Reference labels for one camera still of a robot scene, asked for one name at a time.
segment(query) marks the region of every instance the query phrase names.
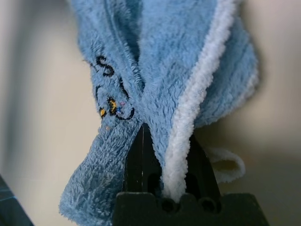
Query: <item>dark object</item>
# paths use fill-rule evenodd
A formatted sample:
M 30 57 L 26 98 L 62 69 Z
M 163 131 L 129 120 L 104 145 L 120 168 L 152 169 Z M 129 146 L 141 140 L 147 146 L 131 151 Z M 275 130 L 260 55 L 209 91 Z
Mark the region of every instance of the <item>dark object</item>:
M 33 226 L 0 176 L 0 226 Z
M 190 146 L 187 193 L 179 204 L 161 199 L 161 167 L 148 126 L 141 127 L 127 156 L 113 226 L 268 226 L 253 195 L 220 195 L 211 164 L 193 136 Z

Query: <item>white piping edge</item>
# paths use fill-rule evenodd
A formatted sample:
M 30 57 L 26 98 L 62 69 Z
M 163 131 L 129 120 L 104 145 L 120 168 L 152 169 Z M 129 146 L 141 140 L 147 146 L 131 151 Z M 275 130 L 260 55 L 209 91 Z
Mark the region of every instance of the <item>white piping edge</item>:
M 222 148 L 208 148 L 205 152 L 212 163 L 213 172 L 216 182 L 231 182 L 235 179 L 241 178 L 246 173 L 244 161 L 237 155 Z M 215 167 L 215 164 L 222 161 L 230 161 L 234 163 L 231 169 L 220 169 Z
M 188 171 L 186 157 L 190 149 L 189 138 L 194 130 L 194 120 L 199 113 L 200 103 L 205 99 L 206 88 L 210 86 L 213 73 L 219 66 L 219 59 L 225 51 L 224 44 L 230 36 L 229 28 L 234 23 L 237 6 L 237 0 L 217 1 L 205 44 L 174 112 L 162 180 L 163 196 L 175 202 L 179 202 L 185 193 L 185 177 Z

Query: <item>background wall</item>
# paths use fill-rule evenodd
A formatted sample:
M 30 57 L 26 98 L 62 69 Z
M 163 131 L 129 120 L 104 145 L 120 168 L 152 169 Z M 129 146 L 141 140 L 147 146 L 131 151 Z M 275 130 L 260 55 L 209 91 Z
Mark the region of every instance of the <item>background wall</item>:
M 301 225 L 300 9 L 300 0 L 245 0 L 261 86 L 243 108 L 196 131 L 202 145 L 244 159 L 246 175 L 221 191 L 255 194 L 272 226 Z M 0 174 L 35 225 L 75 225 L 58 203 L 99 125 L 64 1 L 0 1 Z

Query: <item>black holder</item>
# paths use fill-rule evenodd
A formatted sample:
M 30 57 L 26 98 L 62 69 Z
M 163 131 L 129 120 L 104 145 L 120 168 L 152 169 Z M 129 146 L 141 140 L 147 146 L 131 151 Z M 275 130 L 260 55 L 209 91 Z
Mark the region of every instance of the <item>black holder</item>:
M 161 198 L 161 167 L 149 128 L 142 125 L 127 156 L 113 226 L 269 225 L 253 195 L 220 195 L 210 161 L 194 136 L 187 161 L 186 194 L 179 203 Z

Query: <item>blue towel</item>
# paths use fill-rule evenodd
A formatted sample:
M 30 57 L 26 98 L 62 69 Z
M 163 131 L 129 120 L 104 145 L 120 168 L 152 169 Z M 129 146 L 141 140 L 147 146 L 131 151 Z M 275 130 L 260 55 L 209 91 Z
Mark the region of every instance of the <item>blue towel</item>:
M 61 214 L 81 226 L 111 225 L 127 152 L 143 123 L 162 167 L 162 195 L 179 201 L 194 128 L 242 105 L 258 82 L 238 2 L 71 1 L 102 123 L 62 194 Z M 227 153 L 209 156 L 215 162 Z M 232 179 L 244 173 L 238 164 Z

